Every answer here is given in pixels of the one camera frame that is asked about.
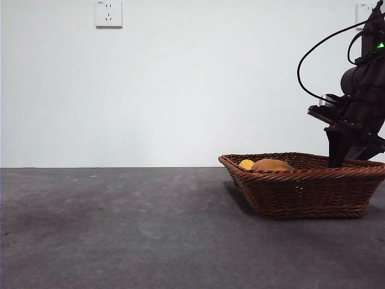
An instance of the woven basket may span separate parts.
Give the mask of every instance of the woven basket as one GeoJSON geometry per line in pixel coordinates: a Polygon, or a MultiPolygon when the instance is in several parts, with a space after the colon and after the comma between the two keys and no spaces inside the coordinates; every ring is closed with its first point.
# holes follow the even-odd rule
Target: woven basket
{"type": "Polygon", "coordinates": [[[360,217],[374,191],[385,179],[385,164],[346,160],[327,168],[327,157],[296,152],[223,155],[219,161],[255,212],[267,219],[360,217]],[[242,160],[282,160],[295,170],[246,170],[242,160]]]}

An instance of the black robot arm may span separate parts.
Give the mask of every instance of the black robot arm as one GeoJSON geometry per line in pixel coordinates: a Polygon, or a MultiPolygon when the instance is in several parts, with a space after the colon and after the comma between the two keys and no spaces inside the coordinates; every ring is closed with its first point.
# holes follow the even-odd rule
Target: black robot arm
{"type": "Polygon", "coordinates": [[[329,124],[325,128],[329,140],[329,167],[341,167],[346,158],[368,160],[385,151],[385,139],[378,136],[385,121],[382,4],[382,0],[377,3],[363,31],[353,39],[362,38],[362,55],[351,61],[355,66],[341,79],[344,95],[325,95],[326,101],[308,110],[311,116],[329,124]]]}

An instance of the concrete floor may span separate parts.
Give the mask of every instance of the concrete floor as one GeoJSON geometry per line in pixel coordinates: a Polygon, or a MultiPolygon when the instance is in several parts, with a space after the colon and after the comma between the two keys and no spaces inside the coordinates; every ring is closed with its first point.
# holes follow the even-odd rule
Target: concrete floor
{"type": "Polygon", "coordinates": [[[385,288],[367,215],[269,221],[224,168],[2,170],[1,281],[21,288],[385,288]]]}

